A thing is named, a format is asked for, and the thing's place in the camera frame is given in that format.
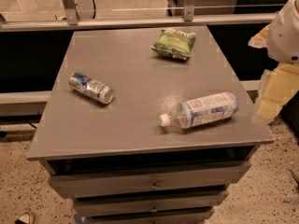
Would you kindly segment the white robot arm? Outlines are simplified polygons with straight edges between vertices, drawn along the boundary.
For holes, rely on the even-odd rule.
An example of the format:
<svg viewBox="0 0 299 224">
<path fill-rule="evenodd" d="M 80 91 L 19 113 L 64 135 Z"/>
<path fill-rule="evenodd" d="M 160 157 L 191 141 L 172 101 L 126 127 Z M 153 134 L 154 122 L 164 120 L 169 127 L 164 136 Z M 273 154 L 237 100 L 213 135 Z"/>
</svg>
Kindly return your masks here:
<svg viewBox="0 0 299 224">
<path fill-rule="evenodd" d="M 272 20 L 268 56 L 279 63 L 299 64 L 299 0 L 289 0 Z"/>
</svg>

